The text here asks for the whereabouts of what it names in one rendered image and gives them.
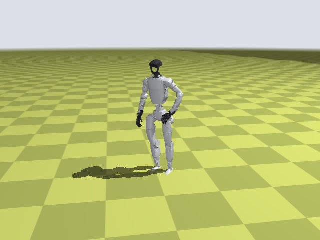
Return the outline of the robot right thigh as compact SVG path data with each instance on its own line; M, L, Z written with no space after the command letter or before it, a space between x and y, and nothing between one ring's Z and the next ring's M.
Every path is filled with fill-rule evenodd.
M154 122L157 120L154 119L154 114L149 114L146 117L146 133L149 142L153 145L154 148L158 148L161 144L161 142L156 139L156 126Z

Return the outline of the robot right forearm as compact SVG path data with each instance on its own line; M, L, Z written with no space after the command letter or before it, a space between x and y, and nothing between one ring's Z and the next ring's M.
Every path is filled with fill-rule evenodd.
M138 108L138 113L140 113L141 110L143 110L143 113L144 113L144 107L145 107L146 101L144 99L142 99L142 95L141 95L141 98L140 98L140 104L139 104L139 108Z

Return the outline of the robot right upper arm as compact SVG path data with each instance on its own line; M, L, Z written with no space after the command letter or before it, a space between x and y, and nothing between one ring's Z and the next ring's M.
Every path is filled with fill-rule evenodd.
M142 94L142 98L141 99L144 99L144 100L147 100L147 98L148 98L148 94L147 94L148 90L149 90L148 79L149 78L146 78L146 79L143 80L143 89L142 89L143 94Z

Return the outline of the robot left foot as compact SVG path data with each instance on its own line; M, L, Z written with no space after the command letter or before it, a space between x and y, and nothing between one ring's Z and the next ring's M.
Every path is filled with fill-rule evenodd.
M169 168L169 169L166 171L165 175L170 174L172 171L173 171L173 168L172 168L172 170L171 170L171 168Z

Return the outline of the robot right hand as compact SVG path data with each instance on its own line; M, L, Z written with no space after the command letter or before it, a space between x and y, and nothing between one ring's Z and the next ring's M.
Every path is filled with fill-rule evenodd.
M143 115L143 110L140 110L140 113L138 113L137 114L138 116L137 116L137 121L136 121L136 125L138 126L138 127L141 127L142 125L141 125L141 122L143 122L142 121L142 119L141 119L141 117L142 117L142 115ZM140 122L141 121L141 122Z

